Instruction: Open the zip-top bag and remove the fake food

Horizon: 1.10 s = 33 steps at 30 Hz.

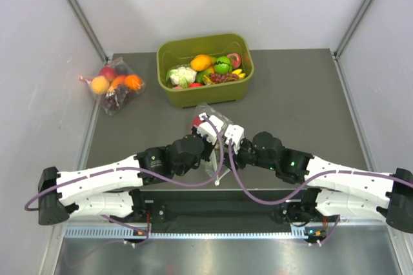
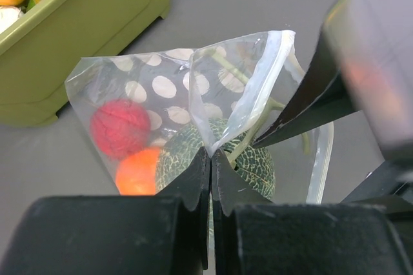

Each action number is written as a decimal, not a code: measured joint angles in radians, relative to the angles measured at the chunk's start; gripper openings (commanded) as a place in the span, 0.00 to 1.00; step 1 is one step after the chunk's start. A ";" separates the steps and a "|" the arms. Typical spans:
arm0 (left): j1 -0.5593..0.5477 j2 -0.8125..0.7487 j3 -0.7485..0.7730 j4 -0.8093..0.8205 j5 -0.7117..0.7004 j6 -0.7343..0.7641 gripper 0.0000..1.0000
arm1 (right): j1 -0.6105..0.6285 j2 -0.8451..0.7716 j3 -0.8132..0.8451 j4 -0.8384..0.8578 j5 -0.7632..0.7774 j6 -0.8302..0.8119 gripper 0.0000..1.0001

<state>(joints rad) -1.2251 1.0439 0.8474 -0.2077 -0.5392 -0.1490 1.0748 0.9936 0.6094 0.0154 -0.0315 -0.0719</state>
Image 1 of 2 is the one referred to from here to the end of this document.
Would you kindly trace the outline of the polka dot zip top bag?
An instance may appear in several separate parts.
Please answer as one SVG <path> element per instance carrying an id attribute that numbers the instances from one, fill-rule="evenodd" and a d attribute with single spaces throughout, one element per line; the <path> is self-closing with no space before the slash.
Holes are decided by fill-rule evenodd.
<path id="1" fill-rule="evenodd" d="M 214 124 L 214 127 L 219 131 L 224 145 L 224 133 L 227 127 L 232 124 L 232 121 L 206 103 L 202 103 L 196 107 L 192 120 L 192 133 L 201 137 L 204 143 L 204 151 L 201 155 L 201 166 L 205 172 L 212 177 L 214 185 L 218 187 L 222 178 L 229 173 L 229 169 L 223 165 L 219 173 L 217 173 L 221 147 L 213 126 L 204 120 L 205 117 L 209 118 Z"/>

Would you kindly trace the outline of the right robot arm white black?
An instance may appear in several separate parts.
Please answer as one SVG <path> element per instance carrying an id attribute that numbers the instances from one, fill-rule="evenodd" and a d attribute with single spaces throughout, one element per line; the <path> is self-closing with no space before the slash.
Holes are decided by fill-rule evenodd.
<path id="1" fill-rule="evenodd" d="M 412 172 L 407 169 L 380 173 L 345 167 L 286 148 L 268 132 L 253 140 L 228 139 L 227 145 L 233 171 L 257 166 L 304 190 L 301 213 L 310 221 L 320 216 L 370 218 L 412 233 Z"/>

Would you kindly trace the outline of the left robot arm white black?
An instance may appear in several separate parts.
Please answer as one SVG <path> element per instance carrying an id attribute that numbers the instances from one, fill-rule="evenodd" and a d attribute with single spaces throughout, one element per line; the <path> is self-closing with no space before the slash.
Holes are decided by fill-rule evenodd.
<path id="1" fill-rule="evenodd" d="M 198 188 L 212 182 L 184 183 L 175 178 L 209 159 L 216 145 L 222 144 L 220 133 L 218 125 L 202 122 L 165 147 L 148 148 L 121 161 L 75 171 L 46 168 L 38 193 L 27 202 L 25 210 L 37 213 L 40 226 L 57 225 L 79 216 L 139 221 L 146 215 L 140 188 L 157 183 Z"/>

